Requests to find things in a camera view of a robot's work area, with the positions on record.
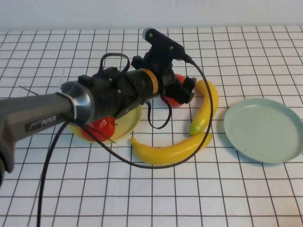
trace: yellow plate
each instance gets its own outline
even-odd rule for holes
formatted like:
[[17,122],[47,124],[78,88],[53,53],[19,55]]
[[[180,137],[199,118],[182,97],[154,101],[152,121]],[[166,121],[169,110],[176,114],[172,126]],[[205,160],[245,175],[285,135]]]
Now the yellow plate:
[[[110,138],[112,141],[117,142],[118,140],[123,139],[126,137],[129,133],[131,133],[138,122],[140,121],[142,115],[142,106],[138,106],[136,109],[133,109],[123,117],[116,120],[116,130],[113,136]],[[68,126],[70,130],[78,137],[84,139],[84,137],[81,134],[81,128],[79,126],[69,125]],[[103,143],[108,144],[111,143],[111,141],[106,140],[103,141]]]

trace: red tomato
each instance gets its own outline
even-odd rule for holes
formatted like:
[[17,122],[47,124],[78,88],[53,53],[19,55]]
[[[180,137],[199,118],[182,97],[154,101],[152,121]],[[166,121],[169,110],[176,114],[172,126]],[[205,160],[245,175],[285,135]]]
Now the red tomato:
[[[185,77],[180,75],[180,74],[176,74],[176,77],[177,77],[178,80],[180,80],[181,83],[183,83],[184,80],[185,80]],[[171,105],[171,107],[180,107],[180,106],[182,106],[182,104],[178,103],[173,98],[166,97],[166,99],[169,102],[169,104]]]
[[[92,122],[88,124],[89,126],[93,127],[94,129],[102,132],[106,137],[104,137],[101,133],[90,129],[89,127],[87,127],[87,129],[94,135],[96,136],[100,141],[105,141],[108,138],[110,138],[116,129],[116,124],[115,124],[115,119],[113,117],[105,117],[102,118],[98,121]],[[83,129],[81,129],[81,133],[83,135],[83,137],[86,140],[89,141],[95,141],[90,135],[88,135]]]

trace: white grid tablecloth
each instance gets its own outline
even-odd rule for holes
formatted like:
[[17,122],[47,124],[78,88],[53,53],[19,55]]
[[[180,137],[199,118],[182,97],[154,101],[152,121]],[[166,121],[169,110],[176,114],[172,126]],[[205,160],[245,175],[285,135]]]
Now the white grid tablecloth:
[[[279,101],[303,119],[303,31],[300,26],[159,29],[183,45],[220,94],[213,141],[175,168],[145,170],[120,162],[99,145],[66,129],[49,165],[43,227],[302,227],[303,156],[275,166],[244,158],[228,142],[224,113],[251,97]],[[150,45],[142,30],[23,31],[0,33],[0,98],[56,92],[63,81],[93,75],[106,52],[144,56]],[[174,61],[174,71],[202,79]],[[121,59],[106,66],[123,67]],[[162,130],[152,129],[144,106],[133,133],[111,146],[132,161],[129,139],[154,146],[188,136],[202,103],[195,97],[173,109]],[[168,110],[155,98],[152,120]],[[58,126],[17,144],[16,164],[0,188],[0,226],[36,226],[39,177]]]

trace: plastic banana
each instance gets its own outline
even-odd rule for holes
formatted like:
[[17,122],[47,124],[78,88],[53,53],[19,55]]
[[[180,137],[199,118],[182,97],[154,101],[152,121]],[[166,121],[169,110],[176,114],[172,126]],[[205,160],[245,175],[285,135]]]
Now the plastic banana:
[[[215,85],[210,81],[207,82],[212,93],[214,116],[219,104],[219,94]],[[201,95],[203,95],[204,101],[199,112],[196,114],[194,120],[191,123],[189,132],[190,135],[196,135],[197,133],[203,132],[203,130],[208,126],[210,120],[210,98],[204,80],[197,81],[195,88],[199,93],[201,93]]]
[[[198,133],[178,144],[162,148],[141,144],[135,138],[131,138],[131,143],[134,147],[136,156],[141,161],[151,165],[169,165],[189,157],[198,148],[204,136],[205,133]],[[212,137],[213,135],[209,133],[200,150],[209,144]]]

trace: white wall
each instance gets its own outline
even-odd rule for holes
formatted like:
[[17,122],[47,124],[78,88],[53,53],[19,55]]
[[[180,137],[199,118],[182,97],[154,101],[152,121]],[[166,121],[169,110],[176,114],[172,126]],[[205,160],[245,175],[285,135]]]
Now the white wall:
[[0,30],[302,25],[303,0],[0,0]]

